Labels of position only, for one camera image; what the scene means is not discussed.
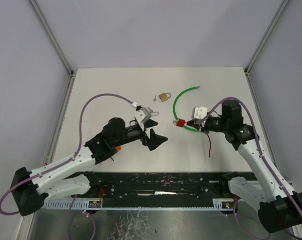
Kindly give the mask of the small brass padlock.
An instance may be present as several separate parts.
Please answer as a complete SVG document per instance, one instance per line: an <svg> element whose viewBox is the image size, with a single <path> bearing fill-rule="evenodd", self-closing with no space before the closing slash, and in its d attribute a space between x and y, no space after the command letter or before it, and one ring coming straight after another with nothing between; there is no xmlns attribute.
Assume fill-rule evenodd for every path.
<svg viewBox="0 0 302 240"><path fill-rule="evenodd" d="M153 111L153 110L149 110L149 115L150 116L157 116L157 115L159 115L159 112L158 111Z"/></svg>

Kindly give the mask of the red cable lock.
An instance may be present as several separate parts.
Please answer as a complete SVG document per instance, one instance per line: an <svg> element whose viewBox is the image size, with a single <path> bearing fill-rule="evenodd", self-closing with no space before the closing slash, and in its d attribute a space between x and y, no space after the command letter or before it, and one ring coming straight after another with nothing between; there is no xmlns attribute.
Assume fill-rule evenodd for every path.
<svg viewBox="0 0 302 240"><path fill-rule="evenodd" d="M177 124L176 126L178 127L181 127L181 128L186 128L186 121L183 120L183 119L178 119L176 120L177 121ZM208 157L210 158L211 157L211 147L212 147L212 142L211 142L211 138L210 136L207 134L207 138L208 138L208 141L209 141L209 152L208 152Z"/></svg>

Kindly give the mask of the large brass padlock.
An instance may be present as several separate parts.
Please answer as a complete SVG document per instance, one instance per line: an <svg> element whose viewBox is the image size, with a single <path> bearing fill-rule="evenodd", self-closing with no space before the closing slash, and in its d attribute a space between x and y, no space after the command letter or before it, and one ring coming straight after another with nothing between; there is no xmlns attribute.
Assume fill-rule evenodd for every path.
<svg viewBox="0 0 302 240"><path fill-rule="evenodd" d="M164 102L164 101L167 101L167 100L169 100L170 98L171 98L171 93L161 93L158 97L159 97L159 99L162 101L162 102Z"/></svg>

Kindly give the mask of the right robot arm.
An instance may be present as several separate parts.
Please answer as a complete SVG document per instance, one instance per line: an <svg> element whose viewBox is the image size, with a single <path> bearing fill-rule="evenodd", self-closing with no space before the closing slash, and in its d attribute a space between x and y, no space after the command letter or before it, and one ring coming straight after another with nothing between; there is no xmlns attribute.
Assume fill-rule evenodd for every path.
<svg viewBox="0 0 302 240"><path fill-rule="evenodd" d="M261 188L247 183L237 173L228 173L222 179L229 191L252 207L260 223L269 232L302 224L302 192L297 192L281 175L265 150L251 114L250 124L244 123L242 111L249 112L239 99L227 97L211 110L194 107L186 124L201 132L223 133L234 150L246 161Z"/></svg>

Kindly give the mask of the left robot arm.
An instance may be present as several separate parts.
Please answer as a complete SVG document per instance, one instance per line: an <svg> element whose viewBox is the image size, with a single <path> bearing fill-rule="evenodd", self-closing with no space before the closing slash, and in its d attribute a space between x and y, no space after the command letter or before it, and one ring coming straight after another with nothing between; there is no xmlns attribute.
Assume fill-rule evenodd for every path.
<svg viewBox="0 0 302 240"><path fill-rule="evenodd" d="M18 214L30 215L39 210L47 200L66 196L64 191L55 186L56 183L66 186L65 178L82 168L95 166L111 158L117 153L117 147L141 141L150 151L157 149L168 141L167 137L155 133L153 127L157 124L150 119L144 126L134 120L134 125L126 126L123 119L114 117L100 133L87 141L73 155L31 171L25 167L18 169L11 184Z"/></svg>

